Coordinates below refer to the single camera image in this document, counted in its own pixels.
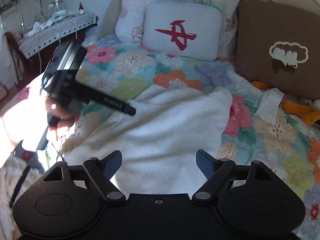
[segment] white blanket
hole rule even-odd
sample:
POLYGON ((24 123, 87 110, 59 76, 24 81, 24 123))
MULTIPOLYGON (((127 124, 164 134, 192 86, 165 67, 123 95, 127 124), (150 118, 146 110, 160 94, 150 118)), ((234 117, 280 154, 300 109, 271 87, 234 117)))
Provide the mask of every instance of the white blanket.
POLYGON ((183 88, 153 85, 130 104, 134 117, 114 113, 81 146, 65 155, 68 165, 90 157, 102 159, 115 150, 123 155, 111 182, 129 196, 140 194, 193 195, 206 178, 196 165, 203 149, 217 156, 228 123, 231 94, 217 88, 209 95, 183 88))

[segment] floral bedsheet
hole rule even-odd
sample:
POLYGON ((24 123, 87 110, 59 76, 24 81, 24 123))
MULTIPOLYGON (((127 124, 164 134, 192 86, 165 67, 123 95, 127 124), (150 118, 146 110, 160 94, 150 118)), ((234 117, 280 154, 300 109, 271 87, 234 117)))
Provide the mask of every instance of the floral bedsheet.
MULTIPOLYGON (((297 235, 305 240, 320 239, 318 130, 280 108, 276 125, 256 116, 262 92, 237 75, 228 61, 175 57, 146 50, 139 43, 121 43, 116 36, 110 36, 88 48, 77 79, 123 100, 136 98, 152 84, 167 89, 190 87, 204 94, 224 87, 233 95, 233 103, 217 158, 243 165, 263 161, 305 204, 306 217, 297 235)), ((96 103, 85 106, 62 151, 81 144, 112 112, 96 103)))

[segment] screw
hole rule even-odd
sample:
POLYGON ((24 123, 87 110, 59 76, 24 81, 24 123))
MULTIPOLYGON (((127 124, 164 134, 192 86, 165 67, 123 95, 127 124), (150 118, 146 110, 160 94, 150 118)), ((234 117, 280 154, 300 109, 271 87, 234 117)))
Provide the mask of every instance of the screw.
POLYGON ((107 198, 111 199, 111 200, 118 200, 120 198, 123 197, 123 194, 121 192, 118 192, 118 191, 113 191, 113 192, 110 192, 108 195, 107 195, 107 198))
POLYGON ((206 199, 209 199, 211 197, 211 195, 208 192, 202 191, 202 192, 196 193, 195 197, 197 199, 206 200, 206 199))

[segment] small bottle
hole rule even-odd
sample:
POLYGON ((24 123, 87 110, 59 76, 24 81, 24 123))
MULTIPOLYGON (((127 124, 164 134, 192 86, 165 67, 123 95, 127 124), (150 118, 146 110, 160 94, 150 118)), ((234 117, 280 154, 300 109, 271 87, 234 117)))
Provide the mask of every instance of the small bottle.
POLYGON ((82 6, 82 3, 80 3, 79 12, 80 14, 84 14, 84 8, 82 6))

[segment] black handheld device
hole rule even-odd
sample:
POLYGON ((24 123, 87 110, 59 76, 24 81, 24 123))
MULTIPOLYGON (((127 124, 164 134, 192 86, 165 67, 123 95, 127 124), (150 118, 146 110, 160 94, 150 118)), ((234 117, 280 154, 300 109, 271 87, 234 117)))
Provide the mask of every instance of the black handheld device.
POLYGON ((216 160, 203 150, 196 163, 208 181, 188 194, 128 199, 111 182, 122 154, 80 166, 56 163, 15 203, 21 240, 298 240, 305 217, 300 198, 260 161, 216 160), (85 188, 74 180, 83 180, 85 188), (233 181, 246 180, 232 188, 233 181))
MULTIPOLYGON (((44 72, 41 91, 45 90, 50 98, 55 99, 71 114, 76 114, 83 108, 83 103, 91 100, 110 107, 116 111, 134 116, 136 110, 129 104, 76 81, 78 70, 87 54, 81 43, 72 41, 58 46, 44 72)), ((48 144, 47 130, 57 126, 59 118, 48 114, 48 126, 38 144, 37 149, 44 150, 48 144)))

